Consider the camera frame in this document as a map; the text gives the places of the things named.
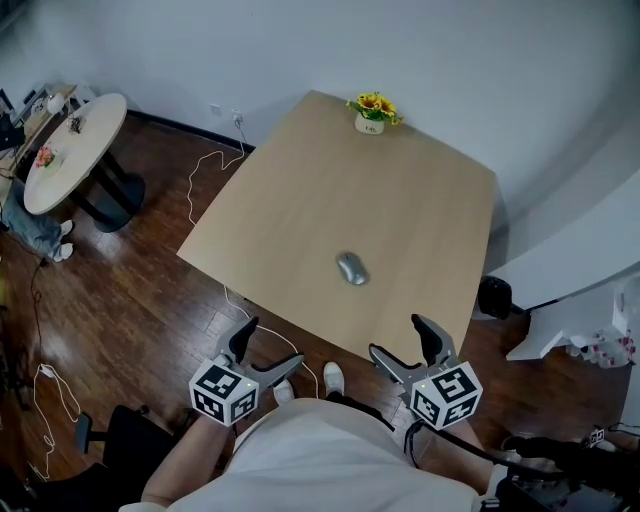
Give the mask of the black office chair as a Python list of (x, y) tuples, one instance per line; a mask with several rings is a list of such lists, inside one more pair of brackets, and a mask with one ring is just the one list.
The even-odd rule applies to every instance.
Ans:
[(57, 481), (25, 485), (12, 470), (0, 470), (0, 512), (118, 512), (140, 500), (144, 487), (176, 443), (176, 437), (147, 418), (143, 405), (117, 406), (108, 428), (97, 431), (90, 416), (76, 423), (75, 443), (86, 454), (103, 444), (102, 460)]

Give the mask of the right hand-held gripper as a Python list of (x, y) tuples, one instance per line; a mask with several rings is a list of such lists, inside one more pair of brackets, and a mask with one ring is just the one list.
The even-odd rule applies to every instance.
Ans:
[(469, 362), (459, 364), (453, 338), (444, 328), (419, 314), (412, 314), (411, 322), (427, 367), (450, 369), (423, 379), (422, 363), (408, 365), (376, 344), (369, 345), (369, 356), (394, 383), (411, 386), (409, 410), (428, 426), (442, 430), (475, 413), (483, 387)]

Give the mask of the yellow flowers in white pot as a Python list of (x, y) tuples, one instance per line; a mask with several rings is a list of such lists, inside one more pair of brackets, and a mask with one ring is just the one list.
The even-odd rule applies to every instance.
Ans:
[(361, 93), (355, 100), (348, 100), (346, 107), (356, 112), (356, 130), (367, 135), (381, 135), (387, 125), (399, 125), (404, 120), (395, 105), (379, 92)]

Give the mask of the black equipment case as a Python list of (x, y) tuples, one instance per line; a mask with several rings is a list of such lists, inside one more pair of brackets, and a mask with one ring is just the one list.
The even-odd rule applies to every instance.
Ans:
[(640, 447), (622, 448), (595, 429), (580, 441), (510, 436), (510, 468), (483, 512), (640, 512)]

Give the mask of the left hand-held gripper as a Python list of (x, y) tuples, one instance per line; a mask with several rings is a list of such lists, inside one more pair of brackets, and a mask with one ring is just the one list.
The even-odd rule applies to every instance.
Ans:
[(192, 408), (227, 427), (256, 410), (261, 393), (288, 379), (304, 362), (298, 353), (270, 366), (242, 363), (258, 322), (258, 317), (250, 317), (224, 332), (215, 357), (205, 359), (189, 382)]

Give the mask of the person's white shirt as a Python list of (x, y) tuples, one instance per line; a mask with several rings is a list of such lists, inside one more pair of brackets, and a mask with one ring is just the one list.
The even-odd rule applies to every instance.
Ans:
[(480, 496), (411, 466), (372, 416), (294, 399), (242, 434), (203, 487), (167, 508), (140, 498), (119, 512), (472, 512)]

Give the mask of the silver grey mouse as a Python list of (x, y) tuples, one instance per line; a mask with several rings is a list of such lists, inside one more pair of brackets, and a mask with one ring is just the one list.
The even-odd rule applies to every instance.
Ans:
[(341, 252), (336, 256), (336, 263), (348, 284), (362, 286), (369, 282), (369, 272), (357, 254), (350, 251)]

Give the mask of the person's left forearm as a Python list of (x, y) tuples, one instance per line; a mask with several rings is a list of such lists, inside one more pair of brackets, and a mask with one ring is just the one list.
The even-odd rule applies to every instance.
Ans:
[(200, 416), (146, 483), (141, 502), (169, 507), (211, 481), (231, 428)]

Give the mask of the round white table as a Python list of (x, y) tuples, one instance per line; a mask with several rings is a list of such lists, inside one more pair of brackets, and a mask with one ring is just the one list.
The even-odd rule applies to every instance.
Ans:
[(24, 186), (24, 206), (42, 215), (69, 198), (87, 213), (97, 229), (115, 232), (138, 213), (145, 196), (145, 182), (122, 169), (110, 148), (127, 115), (127, 102), (119, 93), (108, 93), (76, 111), (83, 119), (78, 133), (58, 126), (45, 145), (55, 158), (53, 168), (32, 166)]

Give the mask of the person's right forearm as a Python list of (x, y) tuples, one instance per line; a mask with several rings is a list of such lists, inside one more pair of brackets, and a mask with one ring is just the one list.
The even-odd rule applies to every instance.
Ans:
[(439, 435), (433, 435), (417, 458), (421, 470), (462, 482), (479, 495), (488, 490), (494, 464)]

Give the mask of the white counter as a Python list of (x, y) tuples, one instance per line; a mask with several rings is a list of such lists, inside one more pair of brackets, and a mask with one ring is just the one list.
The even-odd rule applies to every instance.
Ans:
[(542, 359), (561, 345), (582, 348), (629, 334), (620, 274), (640, 263), (640, 170), (531, 251), (494, 270), (513, 302), (531, 312), (509, 361)]

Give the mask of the white and pink flowers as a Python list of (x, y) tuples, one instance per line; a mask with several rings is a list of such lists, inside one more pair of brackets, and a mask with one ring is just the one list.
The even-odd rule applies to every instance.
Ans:
[(640, 361), (640, 345), (634, 341), (630, 330), (627, 330), (624, 336), (612, 340), (605, 340), (598, 334), (596, 340), (596, 344), (582, 347), (569, 344), (565, 351), (571, 357), (603, 369), (634, 366)]

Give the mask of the pink flowers in white pot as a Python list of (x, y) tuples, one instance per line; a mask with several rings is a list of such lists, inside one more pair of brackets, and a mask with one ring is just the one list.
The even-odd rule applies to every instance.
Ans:
[(59, 167), (61, 162), (58, 151), (50, 145), (45, 145), (38, 150), (33, 165), (38, 170), (50, 171)]

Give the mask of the person's white right shoe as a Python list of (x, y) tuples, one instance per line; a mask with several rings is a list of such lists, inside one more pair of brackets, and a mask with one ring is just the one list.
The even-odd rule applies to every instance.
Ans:
[(342, 369), (337, 363), (327, 362), (325, 364), (323, 381), (327, 400), (345, 395), (345, 378)]

